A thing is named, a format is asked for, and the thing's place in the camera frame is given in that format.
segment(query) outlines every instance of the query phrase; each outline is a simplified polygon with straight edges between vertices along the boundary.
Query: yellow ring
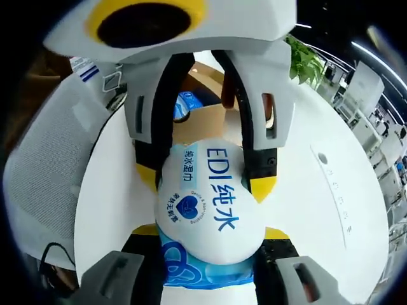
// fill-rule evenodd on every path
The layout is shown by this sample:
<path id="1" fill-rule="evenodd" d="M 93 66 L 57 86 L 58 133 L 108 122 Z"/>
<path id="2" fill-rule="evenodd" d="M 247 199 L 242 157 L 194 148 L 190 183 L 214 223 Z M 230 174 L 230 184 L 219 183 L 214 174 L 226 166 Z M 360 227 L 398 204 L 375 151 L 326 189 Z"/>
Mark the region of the yellow ring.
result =
<path id="1" fill-rule="evenodd" d="M 115 11 L 125 8 L 126 6 L 140 3 L 169 4 L 184 10 L 191 18 L 190 27 L 185 32 L 196 28 L 207 14 L 205 0 L 102 0 L 95 6 L 85 21 L 86 32 L 97 42 L 103 43 L 97 35 L 97 29 L 103 20 Z"/>

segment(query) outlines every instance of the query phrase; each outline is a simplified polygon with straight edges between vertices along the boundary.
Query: white wall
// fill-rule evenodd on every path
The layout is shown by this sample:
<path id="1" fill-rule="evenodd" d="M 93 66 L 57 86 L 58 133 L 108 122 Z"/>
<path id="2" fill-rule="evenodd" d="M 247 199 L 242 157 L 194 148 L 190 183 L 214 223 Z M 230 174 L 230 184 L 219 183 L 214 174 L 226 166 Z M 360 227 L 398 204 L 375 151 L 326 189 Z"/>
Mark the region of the white wall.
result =
<path id="1" fill-rule="evenodd" d="M 369 117 L 375 110 L 383 90 L 384 84 L 380 76 L 367 65 L 359 62 L 345 94 L 357 101 L 360 110 Z"/>

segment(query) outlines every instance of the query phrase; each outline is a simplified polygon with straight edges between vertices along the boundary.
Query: white tabletop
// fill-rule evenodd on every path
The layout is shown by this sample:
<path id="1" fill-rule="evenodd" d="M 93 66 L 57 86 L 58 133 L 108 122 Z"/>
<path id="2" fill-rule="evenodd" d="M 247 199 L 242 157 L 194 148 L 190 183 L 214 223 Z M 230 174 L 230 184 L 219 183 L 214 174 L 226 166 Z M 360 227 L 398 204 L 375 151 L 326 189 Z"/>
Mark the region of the white tabletop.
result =
<path id="1" fill-rule="evenodd" d="M 263 203 L 266 221 L 286 232 L 300 255 L 330 272 L 344 297 L 364 303 L 387 261 L 387 216 L 379 183 L 362 147 L 331 106 L 306 84 L 293 83 L 293 92 L 296 110 L 287 144 L 279 149 L 278 183 Z M 231 119 L 227 138 L 239 137 L 237 124 Z M 318 162 L 318 153 L 328 165 Z M 121 250 L 133 229 L 154 222 L 155 197 L 134 164 L 121 108 L 102 132 L 82 182 L 74 237 L 79 279 L 107 253 Z M 256 302 L 253 285 L 246 285 L 165 288 L 162 304 L 196 303 L 196 297 L 211 305 L 233 304 L 236 297 L 245 298 L 242 304 Z"/>

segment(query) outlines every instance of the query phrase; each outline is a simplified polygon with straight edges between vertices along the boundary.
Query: wet wipes pack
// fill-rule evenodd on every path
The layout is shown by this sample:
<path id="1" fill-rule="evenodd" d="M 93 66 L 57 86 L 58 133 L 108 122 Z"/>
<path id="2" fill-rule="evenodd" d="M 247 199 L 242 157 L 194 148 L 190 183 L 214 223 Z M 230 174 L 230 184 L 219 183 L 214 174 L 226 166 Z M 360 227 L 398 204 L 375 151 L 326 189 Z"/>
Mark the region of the wet wipes pack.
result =
<path id="1" fill-rule="evenodd" d="M 167 285 L 213 289 L 252 281 L 251 257 L 265 224 L 243 171 L 243 150 L 223 139 L 171 149 L 155 205 Z"/>

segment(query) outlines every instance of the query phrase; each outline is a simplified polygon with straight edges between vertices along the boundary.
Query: cardboard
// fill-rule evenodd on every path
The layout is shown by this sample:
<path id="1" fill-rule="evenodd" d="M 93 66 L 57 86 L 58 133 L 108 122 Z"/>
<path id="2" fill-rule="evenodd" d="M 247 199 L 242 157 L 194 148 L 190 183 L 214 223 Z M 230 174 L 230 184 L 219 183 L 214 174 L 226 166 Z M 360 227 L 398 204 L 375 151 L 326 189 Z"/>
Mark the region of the cardboard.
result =
<path id="1" fill-rule="evenodd" d="M 222 84 L 219 81 L 223 81 L 223 77 L 220 77 L 219 74 L 222 76 L 219 71 L 201 63 L 196 63 L 192 67 L 181 86 L 180 92 L 200 90 L 206 92 L 208 96 L 214 95 L 219 103 L 194 109 L 185 122 L 174 123 L 173 143 L 190 144 L 205 138 L 223 136 L 226 109 L 220 104 Z"/>

